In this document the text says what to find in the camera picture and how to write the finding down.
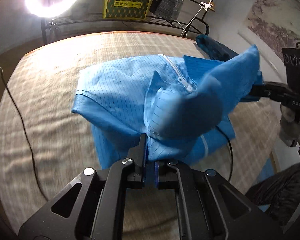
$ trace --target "beige plaid bedsheet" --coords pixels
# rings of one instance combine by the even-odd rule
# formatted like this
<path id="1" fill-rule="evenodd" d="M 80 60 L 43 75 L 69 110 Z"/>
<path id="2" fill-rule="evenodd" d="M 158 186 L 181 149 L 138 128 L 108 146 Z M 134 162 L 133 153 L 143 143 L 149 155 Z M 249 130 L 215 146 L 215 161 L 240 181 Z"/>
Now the beige plaid bedsheet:
<path id="1" fill-rule="evenodd" d="M 79 71 L 108 60 L 153 54 L 207 57 L 191 40 L 114 32 L 58 41 L 20 60 L 8 86 L 25 119 L 39 180 L 49 198 L 84 168 L 100 168 L 89 123 L 71 113 Z M 232 184 L 244 193 L 271 152 L 278 120 L 266 100 L 240 103 L 230 119 L 236 133 Z M 227 147 L 193 167 L 214 168 L 227 178 Z M 0 104 L 0 197 L 16 233 L 45 203 L 35 182 L 20 118 L 6 91 Z M 124 239 L 178 239 L 176 217 L 173 192 L 151 187 L 128 190 Z"/>

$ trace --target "dark pants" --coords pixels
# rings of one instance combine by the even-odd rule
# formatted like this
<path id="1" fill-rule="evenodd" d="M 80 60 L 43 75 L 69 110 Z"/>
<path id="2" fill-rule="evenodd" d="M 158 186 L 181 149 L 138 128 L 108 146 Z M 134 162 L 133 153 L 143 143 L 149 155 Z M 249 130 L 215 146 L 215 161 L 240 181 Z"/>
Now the dark pants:
<path id="1" fill-rule="evenodd" d="M 246 197 L 258 206 L 270 204 L 265 213 L 285 226 L 300 202 L 300 163 L 252 186 Z"/>

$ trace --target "bed surface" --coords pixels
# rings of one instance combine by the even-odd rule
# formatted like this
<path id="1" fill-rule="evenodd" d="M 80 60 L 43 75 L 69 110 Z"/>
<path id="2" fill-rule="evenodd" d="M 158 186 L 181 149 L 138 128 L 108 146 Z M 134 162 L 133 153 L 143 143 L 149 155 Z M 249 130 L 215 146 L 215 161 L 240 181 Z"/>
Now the bed surface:
<path id="1" fill-rule="evenodd" d="M 49 198 L 84 168 L 100 169 L 90 124 L 71 113 L 79 71 L 109 60 L 154 54 L 207 57 L 192 40 L 156 33 L 111 32 L 58 41 L 20 60 L 8 86 L 25 120 L 39 180 Z M 266 99 L 240 103 L 229 117 L 236 133 L 231 182 L 245 193 L 269 157 L 279 121 Z M 228 178 L 227 147 L 193 168 L 214 168 Z M 0 198 L 16 233 L 45 203 L 35 182 L 20 118 L 7 91 L 0 104 Z M 129 190 L 123 238 L 178 239 L 176 217 L 172 191 L 151 186 Z"/>

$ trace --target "zipper teeth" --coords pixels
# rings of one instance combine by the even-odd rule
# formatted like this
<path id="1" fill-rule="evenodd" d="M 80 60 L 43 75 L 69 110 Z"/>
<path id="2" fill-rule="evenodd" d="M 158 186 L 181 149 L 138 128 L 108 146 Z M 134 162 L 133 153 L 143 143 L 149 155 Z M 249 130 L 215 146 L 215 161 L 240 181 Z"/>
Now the zipper teeth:
<path id="1" fill-rule="evenodd" d="M 185 78 L 182 76 L 180 70 L 178 70 L 177 66 L 176 66 L 176 65 L 175 65 L 175 64 L 174 64 L 174 63 L 173 63 L 166 55 L 159 54 L 159 56 L 164 57 L 164 58 L 170 63 L 171 67 L 174 69 L 174 71 L 177 73 L 177 75 L 178 75 L 180 78 L 185 79 Z"/>

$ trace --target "white gloved hand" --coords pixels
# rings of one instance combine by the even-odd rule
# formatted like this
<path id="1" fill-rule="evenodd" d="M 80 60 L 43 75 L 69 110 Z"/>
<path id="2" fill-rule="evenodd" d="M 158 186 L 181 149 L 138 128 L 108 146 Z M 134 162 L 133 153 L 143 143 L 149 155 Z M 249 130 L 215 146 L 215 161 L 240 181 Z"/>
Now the white gloved hand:
<path id="1" fill-rule="evenodd" d="M 291 146 L 292 141 L 300 142 L 300 120 L 296 122 L 296 112 L 288 107 L 280 105 L 282 113 L 280 120 L 279 138 L 287 145 Z"/>

